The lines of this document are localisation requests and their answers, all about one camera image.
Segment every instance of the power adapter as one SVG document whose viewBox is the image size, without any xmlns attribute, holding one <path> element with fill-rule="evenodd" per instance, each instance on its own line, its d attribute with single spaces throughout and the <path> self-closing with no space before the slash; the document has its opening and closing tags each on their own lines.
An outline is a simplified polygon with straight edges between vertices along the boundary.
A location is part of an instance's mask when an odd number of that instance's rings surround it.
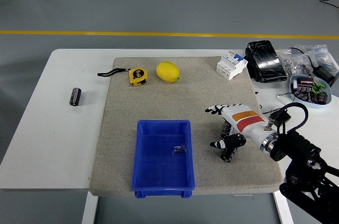
<svg viewBox="0 0 339 224">
<path fill-rule="evenodd" d="M 334 79 L 334 76 L 321 65 L 316 68 L 313 68 L 313 74 L 316 77 L 321 78 L 328 84 Z"/>
</svg>

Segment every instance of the robotic arm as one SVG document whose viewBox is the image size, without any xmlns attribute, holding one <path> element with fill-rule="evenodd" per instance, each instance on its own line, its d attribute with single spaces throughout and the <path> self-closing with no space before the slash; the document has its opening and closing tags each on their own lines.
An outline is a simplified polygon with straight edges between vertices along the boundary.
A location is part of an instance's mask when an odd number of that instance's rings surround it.
<svg viewBox="0 0 339 224">
<path fill-rule="evenodd" d="M 287 120 L 284 117 L 291 106 L 303 109 L 305 119 L 301 124 L 286 132 L 285 122 Z M 268 152 L 276 162 L 286 155 L 289 156 L 292 161 L 286 170 L 286 182 L 279 187 L 282 195 L 321 223 L 339 223 L 339 187 L 325 177 L 326 173 L 339 177 L 339 170 L 328 166 L 320 157 L 321 149 L 296 131 L 308 119 L 308 110 L 303 104 L 290 103 L 282 107 L 270 115 L 268 124 L 251 108 L 243 104 L 215 105 L 206 109 L 206 112 L 222 115 L 233 128 L 240 132 L 237 136 L 230 136 L 232 138 L 223 137 L 218 142 L 212 142 L 211 146 L 225 150 L 234 149 L 244 145 L 244 138 L 251 138 L 261 151 Z M 277 131 L 271 128 L 273 124 L 276 125 Z M 309 192 L 311 197 L 305 195 L 304 192 Z"/>
</svg>

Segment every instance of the orange stripe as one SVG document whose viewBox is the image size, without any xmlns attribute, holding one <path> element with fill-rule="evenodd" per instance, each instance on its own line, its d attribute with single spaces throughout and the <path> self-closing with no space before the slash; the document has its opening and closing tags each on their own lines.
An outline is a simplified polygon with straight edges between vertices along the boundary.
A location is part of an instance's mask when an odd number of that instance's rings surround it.
<svg viewBox="0 0 339 224">
<path fill-rule="evenodd" d="M 244 111 L 244 112 L 236 113 L 236 114 L 232 115 L 232 118 L 237 122 L 237 121 L 239 121 L 243 118 L 253 117 L 255 115 L 258 115 L 258 114 L 255 113 L 253 110 L 251 110 L 251 111 Z"/>
</svg>

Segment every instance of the plastic bag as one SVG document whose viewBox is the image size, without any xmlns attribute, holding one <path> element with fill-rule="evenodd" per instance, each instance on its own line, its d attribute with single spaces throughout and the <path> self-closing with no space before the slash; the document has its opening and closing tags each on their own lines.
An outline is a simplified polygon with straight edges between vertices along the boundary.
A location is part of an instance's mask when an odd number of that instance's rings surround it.
<svg viewBox="0 0 339 224">
<path fill-rule="evenodd" d="M 312 63 L 309 66 L 311 71 L 312 67 L 323 66 L 334 75 L 338 72 L 337 65 L 331 54 L 328 52 L 327 45 L 296 45 L 295 47 L 302 50 L 306 57 L 309 57 L 311 60 L 309 64 Z"/>
<path fill-rule="evenodd" d="M 302 52 L 288 48 L 277 52 L 277 55 L 288 78 L 291 78 L 296 74 L 307 75 L 303 65 L 305 64 L 307 67 L 310 66 L 310 61 L 306 55 L 302 54 Z"/>
</svg>

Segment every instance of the white table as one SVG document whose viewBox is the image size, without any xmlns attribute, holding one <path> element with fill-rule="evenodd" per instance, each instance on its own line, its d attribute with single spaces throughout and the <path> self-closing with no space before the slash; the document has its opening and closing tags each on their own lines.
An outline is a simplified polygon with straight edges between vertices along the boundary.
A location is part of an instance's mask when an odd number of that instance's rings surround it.
<svg viewBox="0 0 339 224">
<path fill-rule="evenodd" d="M 111 70 L 114 58 L 222 56 L 226 51 L 55 50 L 46 64 L 0 165 L 0 188 L 88 190 L 101 117 L 110 83 L 110 78 L 98 77 L 96 74 Z M 236 52 L 244 55 L 244 50 L 236 50 Z M 287 88 L 287 82 L 259 84 L 253 81 L 253 85 L 259 92 L 257 98 L 263 106 L 263 112 L 283 106 L 276 96 L 285 92 L 281 89 Z M 74 87 L 79 87 L 83 91 L 80 106 L 69 105 Z M 338 111 L 339 98 L 333 96 L 328 108 L 309 109 L 308 122 L 298 130 L 305 138 L 322 149 L 322 157 L 334 167 L 339 167 L 339 160 L 335 158 L 339 144 L 332 137 L 339 134 L 339 127 L 334 126 Z M 299 110 L 291 109 L 289 113 L 293 120 L 288 123 L 288 126 L 302 119 L 300 116 L 302 112 Z M 279 164 L 284 174 L 289 164 L 288 158 L 286 157 Z M 89 195 L 87 202 L 91 200 L 93 199 Z"/>
</svg>

